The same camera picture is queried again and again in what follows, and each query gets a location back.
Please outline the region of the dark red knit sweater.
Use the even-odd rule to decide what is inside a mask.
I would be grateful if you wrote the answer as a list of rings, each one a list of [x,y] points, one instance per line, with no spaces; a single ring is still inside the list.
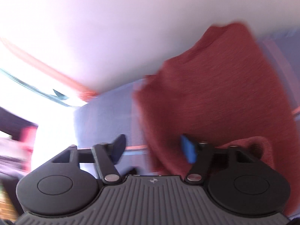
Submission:
[[[186,176],[180,137],[248,149],[290,184],[284,213],[299,206],[299,133],[286,92],[247,27],[212,26],[134,92],[151,168]]]

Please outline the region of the blue plaid bed sheet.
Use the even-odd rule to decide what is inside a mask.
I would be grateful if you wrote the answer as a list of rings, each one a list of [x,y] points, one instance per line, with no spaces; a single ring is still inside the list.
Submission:
[[[299,32],[254,40],[278,75],[294,118],[299,113]],[[75,126],[81,148],[112,141],[120,134],[128,137],[130,145],[147,146],[133,98],[143,81],[104,93],[76,112]],[[294,121],[299,134],[299,120]]]

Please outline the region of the orange red curtain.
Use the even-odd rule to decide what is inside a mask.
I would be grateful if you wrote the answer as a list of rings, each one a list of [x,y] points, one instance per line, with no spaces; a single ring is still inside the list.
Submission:
[[[35,67],[39,71],[45,73],[46,75],[50,76],[51,78],[63,83],[67,87],[75,90],[79,98],[85,102],[89,102],[90,100],[96,98],[99,94],[90,88],[82,85],[81,83],[77,82],[76,80],[66,76],[65,74],[60,73],[59,71],[51,68],[50,66],[46,65],[45,63],[37,60],[33,56],[25,53],[23,51],[17,50],[15,52],[19,58],[24,60],[26,63],[30,64],[31,66]]]

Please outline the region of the window with frame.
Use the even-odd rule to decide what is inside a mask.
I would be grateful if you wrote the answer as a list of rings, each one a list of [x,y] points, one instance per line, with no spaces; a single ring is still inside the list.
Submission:
[[[50,94],[43,92],[42,90],[33,87],[32,85],[18,79],[17,77],[9,74],[5,70],[1,69],[1,74],[8,77],[18,85],[22,86],[23,88],[26,88],[27,90],[34,92],[35,94],[38,94],[39,96],[42,96],[52,102],[55,102],[59,105],[62,105],[64,107],[72,107],[72,108],[79,108],[83,107],[87,104],[84,100],[81,100],[79,97],[68,97],[67,95],[62,94],[61,92],[52,89],[52,92]]]

